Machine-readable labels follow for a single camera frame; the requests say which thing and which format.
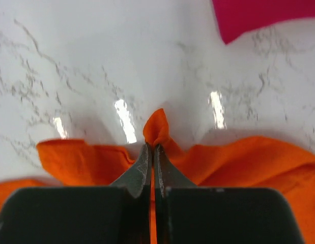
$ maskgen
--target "marble surface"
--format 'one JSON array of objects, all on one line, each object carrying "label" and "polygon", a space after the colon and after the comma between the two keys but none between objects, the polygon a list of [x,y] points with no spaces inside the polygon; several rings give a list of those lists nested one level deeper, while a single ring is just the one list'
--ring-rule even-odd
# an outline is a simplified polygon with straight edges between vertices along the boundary
[{"label": "marble surface", "polygon": [[163,107],[184,148],[266,135],[315,153],[315,19],[225,46],[209,0],[0,1],[0,181],[49,138],[127,145]]}]

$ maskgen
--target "marble countertop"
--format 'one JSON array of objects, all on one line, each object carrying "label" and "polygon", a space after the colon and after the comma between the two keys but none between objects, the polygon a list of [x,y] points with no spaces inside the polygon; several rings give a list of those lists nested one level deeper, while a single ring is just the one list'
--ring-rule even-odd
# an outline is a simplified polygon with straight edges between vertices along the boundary
[{"label": "marble countertop", "polygon": [[265,135],[315,153],[315,19],[225,46],[209,0],[0,1],[0,181],[48,176],[49,138],[137,148],[160,107],[184,148]]}]

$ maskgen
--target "pink cloth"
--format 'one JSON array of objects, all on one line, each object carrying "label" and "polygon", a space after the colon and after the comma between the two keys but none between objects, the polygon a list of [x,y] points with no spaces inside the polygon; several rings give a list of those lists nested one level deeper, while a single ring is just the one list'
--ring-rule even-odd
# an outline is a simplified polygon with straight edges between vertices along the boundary
[{"label": "pink cloth", "polygon": [[315,0],[212,0],[225,44],[277,22],[315,17]]}]

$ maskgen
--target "cloth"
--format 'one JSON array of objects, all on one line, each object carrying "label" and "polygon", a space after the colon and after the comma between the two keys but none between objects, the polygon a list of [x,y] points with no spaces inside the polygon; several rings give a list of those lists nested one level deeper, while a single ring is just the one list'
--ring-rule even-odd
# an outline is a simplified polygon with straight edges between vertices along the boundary
[{"label": "cloth", "polygon": [[[307,243],[315,243],[315,155],[261,136],[225,146],[195,145],[183,151],[169,135],[163,109],[147,121],[144,136],[151,146],[162,144],[170,161],[199,186],[279,190],[290,203]],[[45,141],[37,149],[43,168],[66,186],[110,184],[134,163],[123,147],[88,145],[82,140]],[[0,208],[15,189],[42,185],[29,179],[0,184]],[[153,187],[151,236],[156,243]]]},{"label": "cloth", "polygon": [[277,22],[315,17],[315,0],[212,0],[225,44]]}]

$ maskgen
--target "orange fabric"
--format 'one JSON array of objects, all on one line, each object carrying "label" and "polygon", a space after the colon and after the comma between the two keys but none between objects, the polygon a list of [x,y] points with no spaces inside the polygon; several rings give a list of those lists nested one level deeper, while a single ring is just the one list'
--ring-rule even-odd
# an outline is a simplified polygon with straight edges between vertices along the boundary
[{"label": "orange fabric", "polygon": [[[170,161],[198,185],[278,189],[289,201],[307,243],[315,243],[315,155],[260,136],[183,151],[169,136],[163,109],[147,121],[144,136],[151,146],[162,144]],[[82,140],[51,140],[39,143],[37,149],[43,168],[68,186],[107,185],[134,162],[123,147],[91,146]],[[0,206],[10,192],[32,184],[37,183],[0,184]],[[153,193],[151,236],[156,243]]]}]

